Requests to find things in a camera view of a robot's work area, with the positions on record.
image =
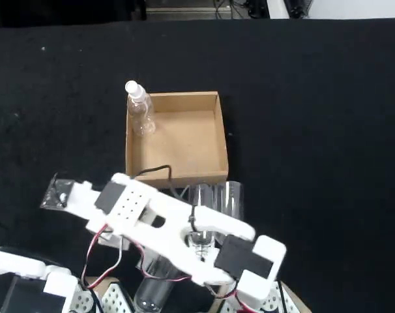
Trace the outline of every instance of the white bottle cap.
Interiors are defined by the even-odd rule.
[[[125,90],[132,100],[138,102],[144,101],[145,96],[147,95],[143,86],[137,84],[137,82],[134,80],[130,80],[125,84]]]

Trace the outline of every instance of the black cable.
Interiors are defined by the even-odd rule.
[[[190,216],[189,216],[189,223],[190,223],[190,226],[192,227],[192,230],[194,232],[197,232],[198,230],[196,229],[196,226],[195,226],[195,221],[196,221],[195,208],[196,208],[196,205],[193,204],[192,205],[192,212],[190,212]]]
[[[235,10],[236,13],[238,13],[238,15],[241,17],[241,19],[244,19],[244,16],[242,16],[242,14],[237,10],[237,8],[234,5],[234,2],[231,1],[231,8],[233,8]]]
[[[82,288],[83,290],[89,291],[89,292],[91,293],[92,298],[93,298],[93,302],[94,302],[95,305],[98,307],[99,313],[104,313],[104,309],[103,309],[102,306],[100,305],[100,301],[99,301],[98,296],[96,295],[96,293],[95,293],[92,289],[87,289],[87,288],[85,287],[85,286],[88,285],[86,279],[85,279],[85,281],[83,282],[83,284],[81,283],[81,280],[79,280],[79,283],[80,283],[80,286],[81,286],[81,288]]]
[[[229,9],[231,10],[231,20],[233,20],[234,19],[234,11],[233,11],[233,8],[234,6],[233,6],[233,3],[232,3],[232,0],[229,0]]]
[[[132,179],[137,178],[140,175],[143,175],[145,173],[150,173],[152,171],[160,171],[167,168],[169,170],[169,174],[168,174],[168,181],[169,181],[169,189],[171,191],[171,193],[173,194],[174,198],[184,202],[184,200],[182,199],[182,197],[180,197],[180,195],[177,193],[177,191],[175,190],[174,186],[173,186],[173,182],[171,181],[171,166],[166,164],[166,165],[161,165],[161,166],[157,166],[156,168],[147,168],[145,170],[140,171],[138,174],[136,174],[135,176],[132,176]]]
[[[93,290],[90,290],[92,298],[93,298],[93,302],[95,303],[95,305],[98,307],[99,312],[100,313],[104,313],[104,309],[102,308],[102,306],[100,305],[100,301],[98,299],[98,296],[96,295],[96,293]]]
[[[280,281],[280,279],[277,280],[277,285],[278,285],[278,289],[280,291],[280,297],[282,298],[283,312],[287,313],[286,303],[284,301],[282,282]]]
[[[225,0],[222,0],[221,3],[218,6],[216,6],[215,0],[213,1],[214,7],[215,7],[216,19],[218,19],[218,17],[219,17],[221,20],[223,20],[223,18],[221,17],[221,14],[219,13],[219,8],[224,4],[224,2],[225,2]]]
[[[212,2],[213,2],[213,7],[215,9],[215,18],[218,19],[219,13],[218,10],[216,9],[216,0],[212,0]]]

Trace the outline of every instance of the plastic bottle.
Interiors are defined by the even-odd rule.
[[[153,260],[147,272],[159,277],[176,277],[180,273],[162,256]],[[144,278],[134,297],[135,313],[160,313],[174,285],[170,281]]]
[[[150,95],[134,80],[125,84],[125,90],[128,93],[128,114],[132,130],[138,136],[152,134],[156,130],[156,125]]]

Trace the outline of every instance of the black cloth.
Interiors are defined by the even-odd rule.
[[[0,29],[10,245],[81,271],[85,222],[38,207],[57,170],[100,185],[124,171],[129,79],[149,92],[219,91],[246,220],[286,244],[281,277],[314,312],[395,307],[395,20]],[[91,275],[117,257],[94,254]],[[125,255],[114,275],[133,294]]]

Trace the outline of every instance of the clear plastic bottle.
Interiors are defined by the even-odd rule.
[[[206,184],[198,184],[189,188],[189,202],[193,205],[206,205],[214,208],[212,187]],[[189,246],[193,247],[196,255],[204,260],[211,248],[215,247],[215,236],[212,231],[191,231],[188,235]]]
[[[132,130],[138,136],[152,134],[156,130],[156,125],[150,95],[134,80],[125,84],[125,90],[128,93],[128,114]]]
[[[169,260],[158,256],[147,272],[158,277],[179,276],[179,270]],[[160,313],[174,287],[174,282],[144,278],[134,297],[135,313]]]

